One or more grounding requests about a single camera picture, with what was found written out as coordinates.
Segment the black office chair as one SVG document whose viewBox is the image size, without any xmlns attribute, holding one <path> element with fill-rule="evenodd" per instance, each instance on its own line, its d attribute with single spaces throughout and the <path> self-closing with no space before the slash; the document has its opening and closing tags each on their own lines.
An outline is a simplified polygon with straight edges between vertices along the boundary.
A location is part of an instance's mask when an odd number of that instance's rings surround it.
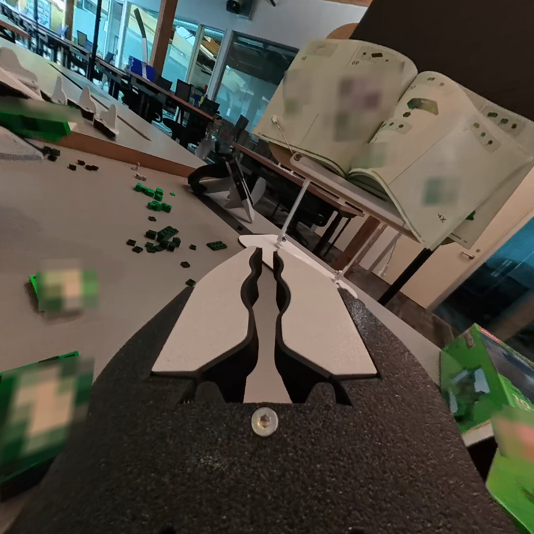
<svg viewBox="0 0 534 534">
<path fill-rule="evenodd" d="M 265 183 L 265 192 L 255 205 L 255 209 L 281 228 L 285 220 L 284 213 L 290 212 L 301 187 L 277 175 L 267 176 Z M 298 224 L 309 229 L 314 225 L 324 226 L 332 216 L 333 211 L 332 205 L 314 196 L 310 189 L 307 189 L 290 222 L 288 234 L 296 238 Z"/>
</svg>

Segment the scattered dark green lego pieces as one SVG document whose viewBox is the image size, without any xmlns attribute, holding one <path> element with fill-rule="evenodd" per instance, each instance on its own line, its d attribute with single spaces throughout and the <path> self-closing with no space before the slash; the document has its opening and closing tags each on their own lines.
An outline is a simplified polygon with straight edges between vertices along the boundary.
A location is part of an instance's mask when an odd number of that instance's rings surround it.
<svg viewBox="0 0 534 534">
<path fill-rule="evenodd" d="M 49 146 L 44 146 L 43 155 L 47 157 L 50 161 L 56 161 L 57 157 L 60 156 L 60 151 L 58 149 L 53 149 Z M 88 171 L 97 171 L 99 167 L 92 164 L 85 164 L 83 160 L 78 159 L 76 164 L 69 164 L 68 169 L 77 170 L 78 168 L 85 168 Z M 144 248 L 153 253 L 156 251 L 169 250 L 174 251 L 180 246 L 181 239 L 177 237 L 178 230 L 172 226 L 166 226 L 164 229 L 159 231 L 148 230 L 145 233 L 145 236 L 148 239 L 151 239 L 151 242 L 147 242 L 144 245 Z"/>
</svg>

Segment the green lego creeper head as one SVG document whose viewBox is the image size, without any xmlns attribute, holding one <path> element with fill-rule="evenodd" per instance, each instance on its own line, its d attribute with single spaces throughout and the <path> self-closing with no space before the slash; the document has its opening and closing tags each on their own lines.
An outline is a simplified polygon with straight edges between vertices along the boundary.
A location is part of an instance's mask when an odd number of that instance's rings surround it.
<svg viewBox="0 0 534 534">
<path fill-rule="evenodd" d="M 94 367 L 74 351 L 1 373 L 1 501 L 38 484 L 82 433 Z"/>
</svg>

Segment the spare hand-held gripper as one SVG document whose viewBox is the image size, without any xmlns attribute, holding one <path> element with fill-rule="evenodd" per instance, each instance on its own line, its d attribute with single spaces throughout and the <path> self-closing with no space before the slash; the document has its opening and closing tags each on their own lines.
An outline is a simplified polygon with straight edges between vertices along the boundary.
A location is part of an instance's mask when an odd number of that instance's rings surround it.
<svg viewBox="0 0 534 534">
<path fill-rule="evenodd" d="M 254 206 L 266 190 L 264 178 L 257 178 L 249 188 L 241 164 L 236 157 L 217 164 L 198 167 L 187 177 L 187 183 L 195 194 L 228 192 L 226 209 L 243 208 L 249 223 L 254 222 Z"/>
</svg>

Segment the green lego assembly white brick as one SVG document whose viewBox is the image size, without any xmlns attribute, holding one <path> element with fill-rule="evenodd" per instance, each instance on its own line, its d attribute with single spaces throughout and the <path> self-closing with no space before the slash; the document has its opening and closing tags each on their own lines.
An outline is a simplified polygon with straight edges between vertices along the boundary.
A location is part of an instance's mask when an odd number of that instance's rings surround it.
<svg viewBox="0 0 534 534">
<path fill-rule="evenodd" d="M 1 126 L 27 138 L 38 138 L 57 143 L 70 135 L 68 122 L 60 122 L 47 118 L 28 117 L 21 114 L 1 112 Z"/>
</svg>

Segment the open lego instruction booklet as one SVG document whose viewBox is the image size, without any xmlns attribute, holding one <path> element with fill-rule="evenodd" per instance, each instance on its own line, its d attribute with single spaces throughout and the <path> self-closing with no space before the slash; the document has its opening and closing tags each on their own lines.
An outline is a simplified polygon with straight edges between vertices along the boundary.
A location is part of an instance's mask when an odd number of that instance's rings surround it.
<svg viewBox="0 0 534 534">
<path fill-rule="evenodd" d="M 533 167 L 529 121 L 365 41 L 301 49 L 253 135 L 390 204 L 415 239 L 471 248 Z"/>
</svg>

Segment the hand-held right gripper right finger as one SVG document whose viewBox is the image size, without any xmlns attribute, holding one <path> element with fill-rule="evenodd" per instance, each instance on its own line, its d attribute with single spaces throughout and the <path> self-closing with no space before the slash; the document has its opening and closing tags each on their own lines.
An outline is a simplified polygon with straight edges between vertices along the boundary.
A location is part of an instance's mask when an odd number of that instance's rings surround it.
<svg viewBox="0 0 534 534">
<path fill-rule="evenodd" d="M 326 271 L 286 250 L 273 253 L 277 282 L 277 340 L 281 349 L 334 379 L 377 376 L 377 368 Z"/>
</svg>

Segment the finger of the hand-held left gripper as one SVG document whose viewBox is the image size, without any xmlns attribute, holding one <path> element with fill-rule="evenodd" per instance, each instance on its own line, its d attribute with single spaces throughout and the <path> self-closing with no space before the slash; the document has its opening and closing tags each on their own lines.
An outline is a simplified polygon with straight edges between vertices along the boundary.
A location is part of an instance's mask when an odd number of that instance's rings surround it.
<svg viewBox="0 0 534 534">
<path fill-rule="evenodd" d="M 42 152 L 10 130 L 1 127 L 1 162 L 43 161 Z"/>
</svg>

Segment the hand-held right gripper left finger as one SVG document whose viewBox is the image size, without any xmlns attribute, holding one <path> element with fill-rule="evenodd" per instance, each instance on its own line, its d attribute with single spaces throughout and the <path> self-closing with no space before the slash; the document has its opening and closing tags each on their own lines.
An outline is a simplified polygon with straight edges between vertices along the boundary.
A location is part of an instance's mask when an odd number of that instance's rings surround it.
<svg viewBox="0 0 534 534">
<path fill-rule="evenodd" d="M 237 358 L 232 373 L 251 374 L 258 359 L 253 305 L 262 266 L 262 249 L 247 247 L 197 282 L 152 373 L 206 374 Z"/>
</svg>

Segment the scattered bright green lego pieces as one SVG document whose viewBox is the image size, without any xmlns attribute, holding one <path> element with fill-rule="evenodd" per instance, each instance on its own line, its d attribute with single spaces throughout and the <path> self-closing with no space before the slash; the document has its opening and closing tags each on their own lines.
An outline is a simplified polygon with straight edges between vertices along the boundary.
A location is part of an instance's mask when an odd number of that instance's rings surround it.
<svg viewBox="0 0 534 534">
<path fill-rule="evenodd" d="M 138 182 L 136 183 L 134 190 L 149 198 L 147 203 L 147 208 L 149 210 L 154 212 L 171 212 L 172 205 L 164 202 L 164 192 L 161 188 L 151 189 L 143 183 Z"/>
</svg>

